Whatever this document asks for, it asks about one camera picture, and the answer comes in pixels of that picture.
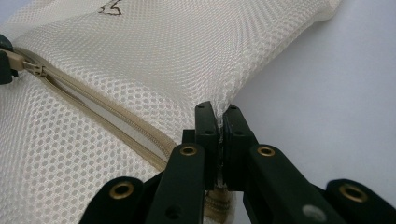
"gray surface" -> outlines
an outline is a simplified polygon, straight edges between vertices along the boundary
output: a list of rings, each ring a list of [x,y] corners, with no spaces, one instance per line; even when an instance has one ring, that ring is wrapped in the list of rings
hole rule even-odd
[[[1,0],[0,22],[29,0]],[[233,101],[312,183],[361,182],[396,205],[396,2],[345,0]],[[241,201],[235,223],[248,223]]]

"zipper slider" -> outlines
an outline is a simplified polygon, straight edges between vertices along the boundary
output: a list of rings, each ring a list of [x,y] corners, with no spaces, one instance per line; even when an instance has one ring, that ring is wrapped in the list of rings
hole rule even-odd
[[[47,75],[46,73],[44,73],[43,71],[44,66],[42,65],[23,62],[23,67],[24,69],[26,69],[26,71],[32,73],[35,76],[45,77]]]

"mesh laundry bag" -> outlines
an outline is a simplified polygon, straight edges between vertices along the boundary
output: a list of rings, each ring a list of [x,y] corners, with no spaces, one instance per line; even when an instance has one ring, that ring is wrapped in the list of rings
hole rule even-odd
[[[0,87],[0,222],[77,223],[110,179],[150,179],[193,129],[196,105],[210,101],[221,120],[338,3],[34,0],[0,27],[41,69]]]

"zipper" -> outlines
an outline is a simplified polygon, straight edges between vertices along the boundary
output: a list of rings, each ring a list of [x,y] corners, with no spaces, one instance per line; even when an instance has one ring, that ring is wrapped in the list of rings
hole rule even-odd
[[[135,149],[136,153],[145,158],[147,161],[152,163],[154,167],[163,170],[166,166],[164,159],[157,156],[148,148],[137,143],[132,137],[126,134],[124,131],[116,127],[107,119],[100,116],[98,113],[94,112],[92,109],[88,108],[84,103],[82,103],[77,97],[70,94],[68,91],[63,89],[57,82],[62,83],[69,89],[81,94],[90,101],[102,107],[105,111],[111,113],[113,116],[122,120],[123,122],[130,125],[132,128],[137,130],[140,134],[145,136],[150,142],[152,142],[165,156],[166,159],[169,158],[172,149],[175,147],[175,142],[171,140],[167,135],[161,133],[156,128],[152,127],[138,116],[127,111],[123,107],[116,105],[115,103],[107,100],[104,97],[98,95],[94,90],[86,87],[80,82],[76,81],[67,74],[54,68],[46,60],[42,59],[38,55],[27,49],[14,48],[15,53],[21,55],[24,59],[23,68],[29,73],[39,77],[47,86],[61,94],[66,100],[68,100],[73,105],[81,108],[85,113],[89,114],[105,127],[109,127],[111,131],[119,137],[122,141],[127,143],[131,148]]]
[[[104,110],[110,112],[115,117],[129,124],[139,133],[143,134],[156,147],[158,147],[166,159],[169,159],[170,153],[176,146],[176,143],[167,135],[161,133],[159,130],[152,127],[123,107],[116,105],[115,103],[107,100],[107,98],[98,95],[94,90],[86,87],[64,72],[56,69],[49,62],[34,54],[33,52],[20,48],[14,48],[14,51],[15,53],[7,51],[7,55],[8,58],[14,62],[13,68],[15,70],[21,71],[24,69],[38,77],[46,86],[60,94],[70,104],[81,109],[85,114],[91,116],[91,118],[103,124],[104,127],[107,127],[114,135],[116,135],[130,148],[133,148],[137,154],[142,156],[156,169],[159,171],[164,170],[166,166],[166,161],[164,159],[160,158],[151,150],[135,141],[131,136],[118,128],[112,122],[90,109],[80,99],[63,88],[60,83],[72,91],[81,94],[82,96],[102,107]],[[230,210],[230,204],[230,192],[228,192],[226,189],[215,188],[213,191],[208,191],[205,195],[205,215],[217,221],[218,223],[223,223],[226,220]]]

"white mesh fabric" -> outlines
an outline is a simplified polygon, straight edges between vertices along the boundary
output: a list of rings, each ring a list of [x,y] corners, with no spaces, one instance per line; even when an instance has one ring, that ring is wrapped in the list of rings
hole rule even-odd
[[[1,26],[2,35],[13,40],[37,26],[90,13],[108,0],[35,0]]]
[[[14,44],[179,142],[193,126],[195,105],[210,100],[220,117],[253,74],[337,3],[123,0],[121,15],[96,10],[41,26]]]
[[[37,78],[0,88],[0,223],[78,223],[110,179],[158,171]]]
[[[108,15],[99,13],[104,1],[36,0],[0,33],[180,142],[197,104],[210,100],[220,118],[256,72],[338,2],[122,0],[121,15]],[[0,100],[5,223],[75,223],[107,180],[156,172],[32,77],[0,87]]]

